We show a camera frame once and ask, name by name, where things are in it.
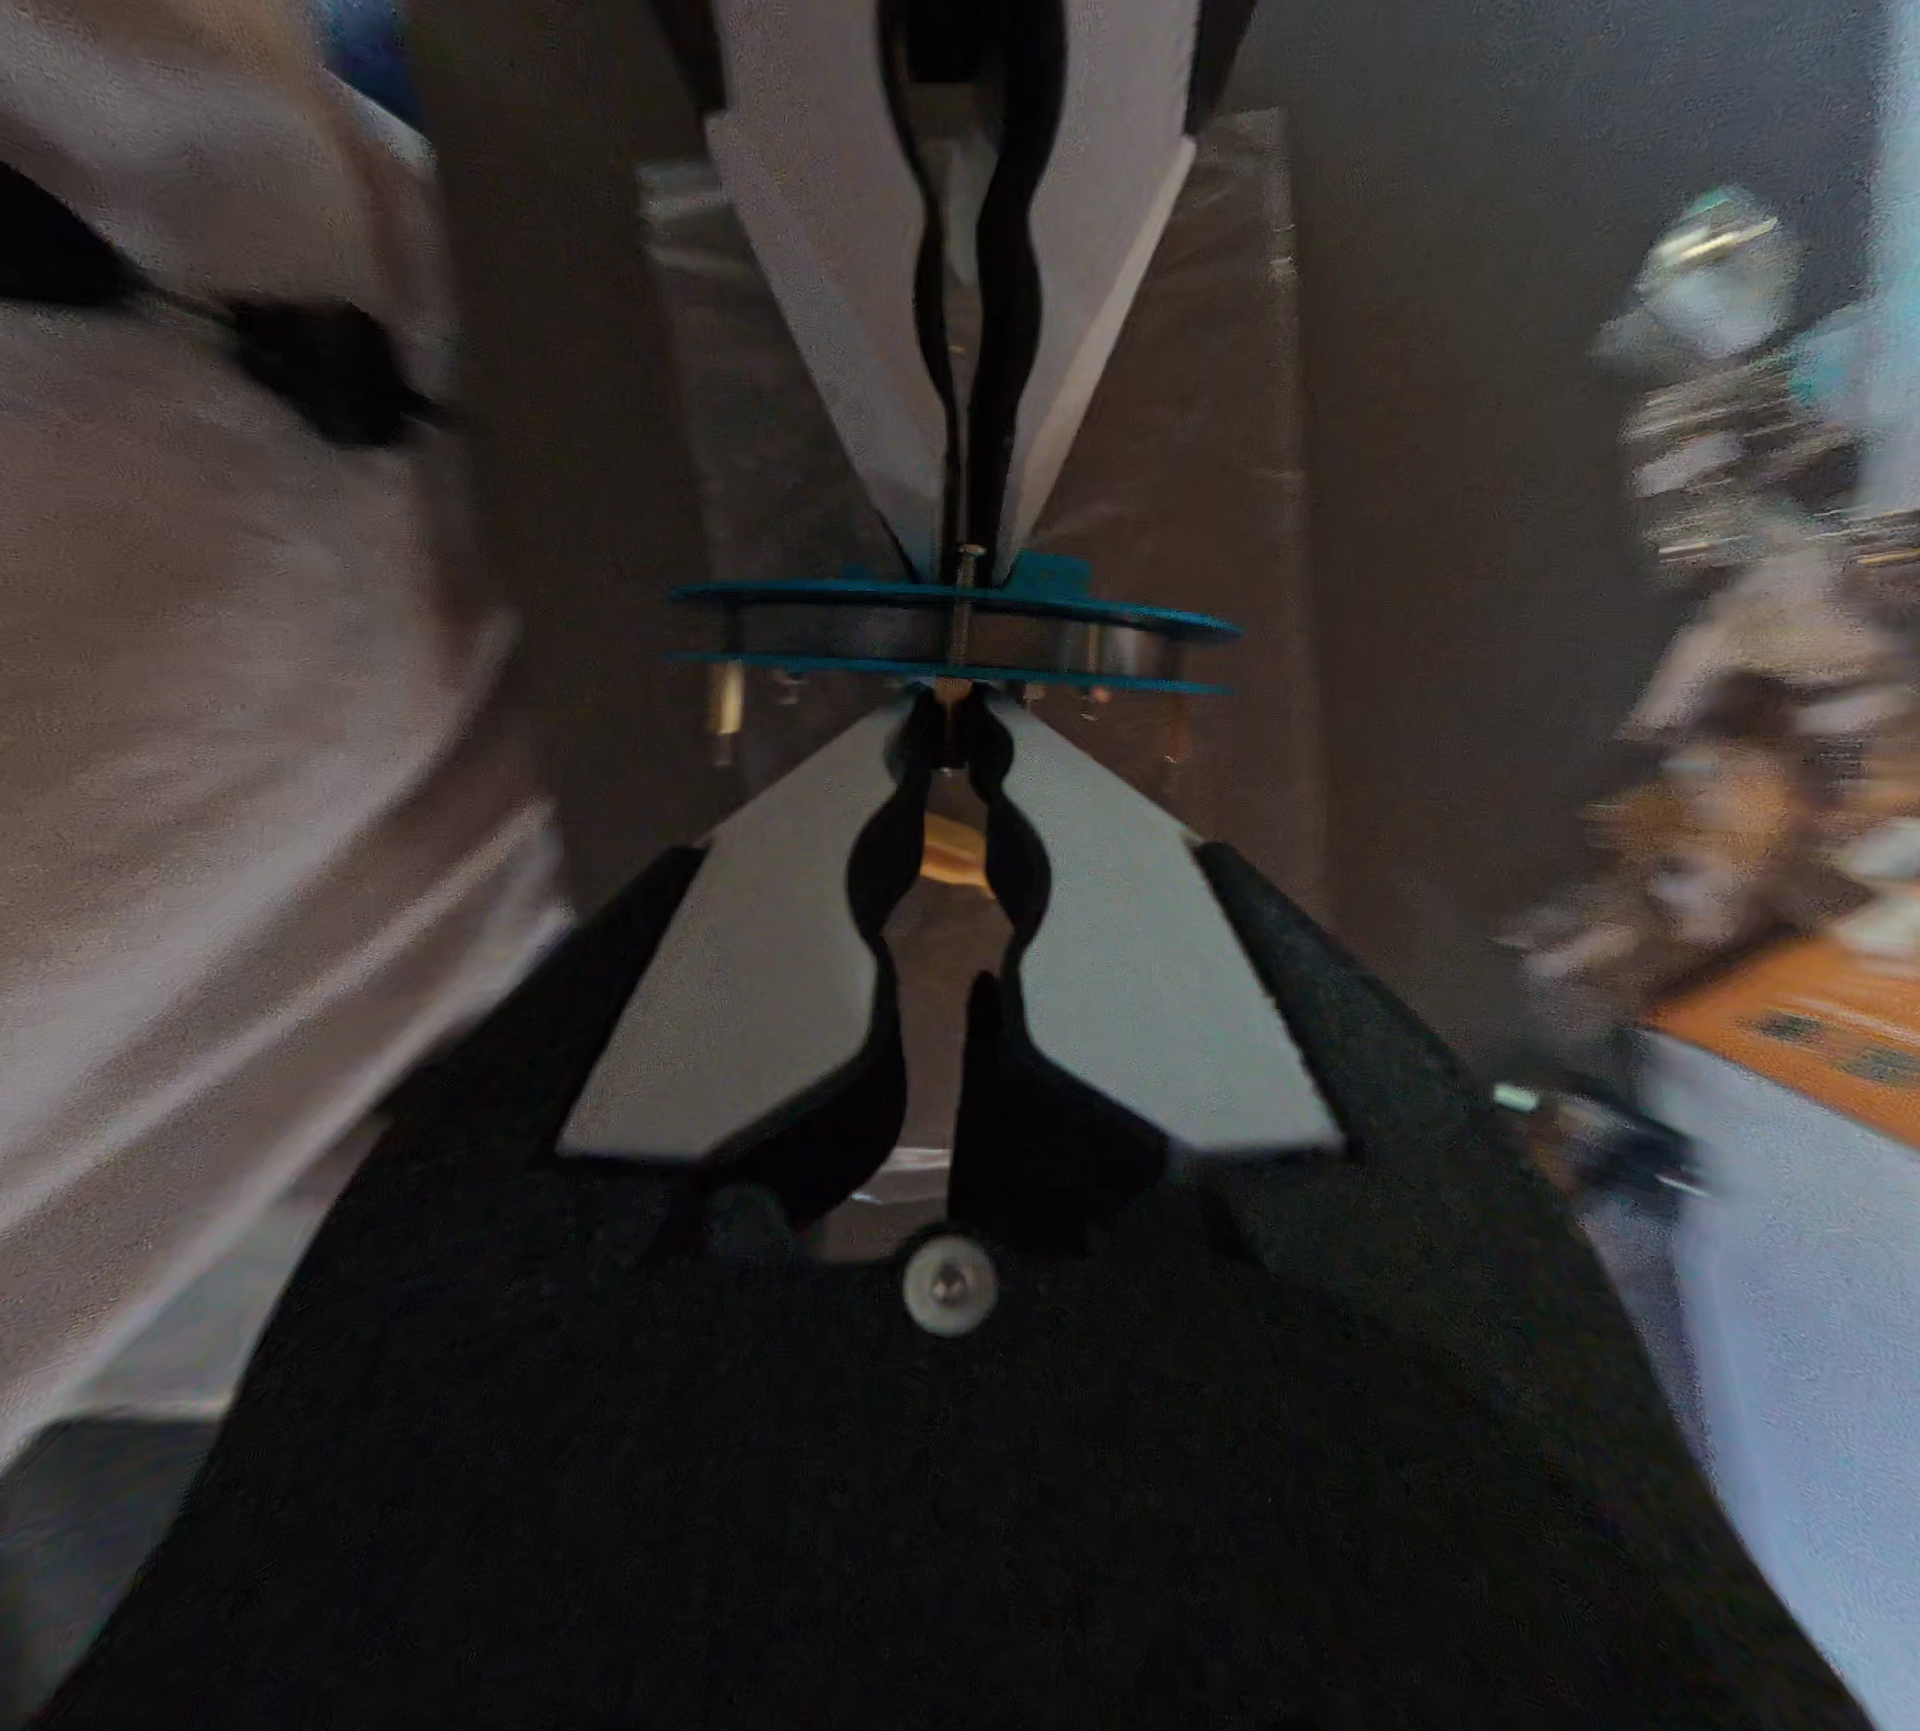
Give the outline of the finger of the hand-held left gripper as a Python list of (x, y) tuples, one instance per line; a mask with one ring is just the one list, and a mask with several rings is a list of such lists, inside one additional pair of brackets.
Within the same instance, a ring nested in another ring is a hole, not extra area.
[(995, 555), (1030, 541), (1194, 158), (1202, 0), (1061, 0), (1061, 104), (1025, 206), (1037, 337), (1020, 389)]
[(882, 0), (710, 6), (710, 160), (862, 489), (908, 561), (938, 561), (947, 409), (918, 331), (928, 214), (884, 82)]

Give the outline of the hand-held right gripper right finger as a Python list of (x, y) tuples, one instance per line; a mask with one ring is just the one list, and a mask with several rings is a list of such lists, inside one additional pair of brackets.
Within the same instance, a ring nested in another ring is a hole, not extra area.
[(1005, 695), (971, 695), (957, 737), (1009, 939), (969, 999), (947, 1213), (1107, 1229), (1194, 1173), (1342, 1161), (1211, 843)]

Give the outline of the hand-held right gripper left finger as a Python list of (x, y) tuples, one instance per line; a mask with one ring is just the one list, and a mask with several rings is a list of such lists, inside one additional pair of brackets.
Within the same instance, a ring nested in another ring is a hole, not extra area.
[(879, 1169), (906, 1115), (884, 929), (920, 875), (932, 771), (933, 697), (899, 693), (708, 833), (561, 1157), (756, 1185), (792, 1223)]

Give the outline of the blue round metal turntable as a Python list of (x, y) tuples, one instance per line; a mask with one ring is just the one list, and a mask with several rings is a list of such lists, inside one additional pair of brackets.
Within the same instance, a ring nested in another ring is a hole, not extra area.
[(947, 703), (975, 687), (1187, 699), (1228, 691), (1194, 677), (1190, 655), (1243, 635), (1226, 617), (1103, 595), (1092, 567), (1064, 553), (1030, 549), (993, 577), (974, 545), (947, 583), (850, 569), (688, 583), (665, 599), (688, 615), (678, 659), (704, 673), (704, 733), (717, 765), (731, 763), (746, 733), (751, 675), (780, 695), (833, 677), (928, 689)]

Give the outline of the large clear plastic bag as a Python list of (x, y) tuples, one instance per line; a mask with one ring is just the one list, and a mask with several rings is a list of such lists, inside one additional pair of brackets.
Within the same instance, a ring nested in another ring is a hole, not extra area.
[[(882, 543), (884, 523), (829, 437), (826, 405), (715, 166), (645, 164), (636, 190), (645, 258), (663, 270), (668, 337), (681, 353), (675, 379), (690, 399), (708, 541), (708, 575), (698, 583), (850, 569), (918, 579)], [(1211, 881), (1280, 1003), (1276, 963), (1255, 947), (1254, 907), (1228, 901), (1226, 879), (1243, 859), (1198, 829), (1251, 825), (1257, 849), (1292, 855), (1299, 845), (1283, 821), (1285, 801), (1315, 795), (1308, 747), (1290, 727), (1296, 705), (1312, 697), (1309, 647), (1282, 629), (1306, 599), (1296, 573), (1292, 306), (1282, 124), (1276, 112), (1237, 114), (1199, 136), (1055, 487), (1017, 553), (1078, 557), (1103, 595), (1235, 621), (1240, 641), (1187, 659), (1194, 677), (1226, 693), (971, 691), (1017, 701), (1211, 843)], [(977, 549), (993, 577), (1017, 557), (999, 559), (988, 543)], [(823, 681), (848, 685), (827, 697), (827, 713), (844, 725), (814, 751), (899, 693), (928, 691)], [(947, 775), (938, 769), (942, 713), (928, 693), (923, 811), (980, 821), (985, 833), (968, 763)], [(757, 783), (751, 797), (780, 777)], [(708, 833), (643, 873), (661, 915), (642, 939), (643, 959), (618, 1017)]]

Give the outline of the orange and white cardboard box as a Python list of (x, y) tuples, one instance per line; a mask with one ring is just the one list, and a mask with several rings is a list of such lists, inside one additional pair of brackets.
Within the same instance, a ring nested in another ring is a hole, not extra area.
[(1643, 1033), (1715, 1491), (1874, 1725), (1915, 1727), (1915, 973), (1782, 945)]

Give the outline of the pile of small screw bags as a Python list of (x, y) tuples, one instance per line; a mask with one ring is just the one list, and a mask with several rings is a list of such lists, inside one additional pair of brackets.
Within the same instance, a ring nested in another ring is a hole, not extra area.
[(1595, 357), (1678, 627), (1625, 713), (1635, 779), (1586, 809), (1590, 867), (1500, 933), (1566, 1041), (1609, 1037), (1784, 935), (1895, 953), (1915, 891), (1915, 509), (1868, 497), (1856, 309), (1797, 327), (1804, 250), (1746, 188), (1647, 246)]

